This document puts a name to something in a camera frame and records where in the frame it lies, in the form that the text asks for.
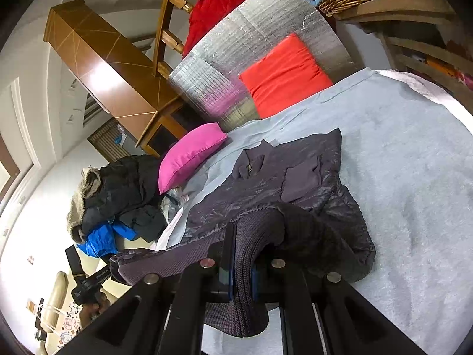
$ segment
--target black jacket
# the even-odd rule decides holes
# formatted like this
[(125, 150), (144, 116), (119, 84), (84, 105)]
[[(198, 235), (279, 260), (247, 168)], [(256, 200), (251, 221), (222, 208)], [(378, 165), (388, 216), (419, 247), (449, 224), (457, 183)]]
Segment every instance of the black jacket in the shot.
[(159, 204), (158, 173), (161, 160), (130, 156), (100, 168), (101, 186), (84, 199), (82, 230), (87, 236), (99, 223), (117, 217), (148, 242), (166, 227)]

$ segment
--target pink pillow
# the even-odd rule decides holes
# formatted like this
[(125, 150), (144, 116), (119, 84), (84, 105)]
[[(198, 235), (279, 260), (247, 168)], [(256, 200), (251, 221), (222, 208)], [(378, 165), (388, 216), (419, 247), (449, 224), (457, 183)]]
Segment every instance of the pink pillow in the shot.
[(225, 141), (226, 134), (216, 122), (191, 130), (164, 156), (159, 167), (158, 187), (163, 194), (181, 185), (196, 168)]

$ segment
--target white wall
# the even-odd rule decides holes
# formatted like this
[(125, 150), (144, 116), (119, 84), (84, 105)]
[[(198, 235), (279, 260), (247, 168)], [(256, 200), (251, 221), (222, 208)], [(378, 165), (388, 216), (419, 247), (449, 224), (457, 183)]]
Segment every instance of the white wall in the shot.
[[(0, 310), (18, 340), (33, 353), (35, 317), (28, 299), (48, 300), (58, 271), (69, 271), (64, 250), (73, 244), (66, 231), (70, 199), (82, 168), (107, 165), (87, 141), (81, 142), (44, 177), (12, 229), (0, 261)], [(33, 265), (27, 262), (32, 255)]]
[[(88, 92), (79, 81), (76, 82), (75, 87), (71, 87), (75, 79), (67, 65), (62, 63), (59, 119), (63, 154), (68, 153), (77, 143), (88, 138), (112, 117), (112, 115), (105, 111), (101, 111), (86, 126), (83, 125)], [(71, 115), (74, 117), (72, 123), (69, 122)]]
[[(0, 92), (9, 89), (15, 82), (17, 102), (22, 107), (24, 130), (29, 138), (28, 147), (34, 152), (35, 163), (35, 169), (30, 170), (20, 184), (22, 194), (16, 196), (15, 192), (0, 216), (2, 232), (15, 222), (24, 199), (29, 197), (57, 159), (51, 139), (48, 110), (56, 113), (59, 110), (57, 106), (48, 106), (48, 100), (51, 99), (47, 86), (50, 46), (43, 42), (43, 34), (50, 7), (61, 2), (62, 0), (35, 0), (0, 52)], [(0, 96), (0, 110), (9, 105), (9, 100), (9, 95)], [(3, 246), (2, 238), (3, 236), (0, 237), (0, 248)]]
[(0, 94), (0, 134), (20, 170), (5, 197), (0, 201), (0, 216), (3, 216), (0, 218), (0, 252), (3, 250), (8, 231), (21, 210), (22, 205), (18, 203), (18, 200), (24, 196), (25, 190), (31, 192), (34, 189), (39, 180), (37, 174), (41, 171), (23, 121), (24, 111), (17, 88), (18, 81), (16, 80)]

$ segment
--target black metal frame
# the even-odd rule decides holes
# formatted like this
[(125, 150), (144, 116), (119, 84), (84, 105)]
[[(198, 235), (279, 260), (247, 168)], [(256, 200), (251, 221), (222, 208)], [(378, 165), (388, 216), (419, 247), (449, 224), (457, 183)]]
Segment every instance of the black metal frame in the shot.
[[(181, 274), (147, 274), (59, 355), (200, 354), (206, 303), (235, 292), (235, 235), (228, 225), (224, 241)], [(322, 279), (269, 250), (253, 271), (255, 301), (280, 303), (284, 355), (425, 355), (336, 272)]]

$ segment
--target patterned fabric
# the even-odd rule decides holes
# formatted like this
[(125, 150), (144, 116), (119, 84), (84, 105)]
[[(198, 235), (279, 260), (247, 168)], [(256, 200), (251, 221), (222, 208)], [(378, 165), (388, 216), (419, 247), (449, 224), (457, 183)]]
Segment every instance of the patterned fabric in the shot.
[[(340, 148), (341, 133), (336, 129), (327, 134), (310, 135), (276, 147), (262, 141), (257, 147), (244, 149), (232, 174), (221, 186), (191, 208), (182, 241), (207, 234), (245, 209), (281, 201), (283, 191), (293, 192), (293, 183), (288, 181), (288, 169), (295, 167), (301, 171), (301, 165), (317, 156), (322, 161), (320, 173), (317, 173), (322, 176), (321, 185), (306, 188), (305, 193), (291, 202), (320, 213), (338, 185)], [(260, 170), (254, 167), (259, 156), (263, 156)], [(242, 175), (242, 169), (248, 171), (248, 175)], [(312, 176), (306, 175), (307, 181), (311, 178)]]
[(59, 332), (58, 349), (63, 348), (80, 331), (79, 311), (80, 306), (71, 301)]
[[(374, 248), (362, 261), (328, 222), (292, 204), (263, 204), (241, 212), (229, 222), (237, 227), (234, 299), (230, 303), (207, 303), (204, 322), (235, 337), (257, 335), (268, 325), (266, 306), (253, 301), (250, 284), (251, 267), (267, 245), (278, 246), (281, 255), (313, 268), (316, 275), (337, 271), (350, 279), (353, 274), (366, 275), (373, 265)], [(119, 271), (130, 284), (136, 284), (149, 272), (164, 277), (179, 274), (205, 258), (211, 244), (223, 241), (227, 224), (166, 251), (140, 248), (120, 252), (111, 259), (113, 274), (116, 276)], [(367, 232), (364, 238), (371, 243)]]

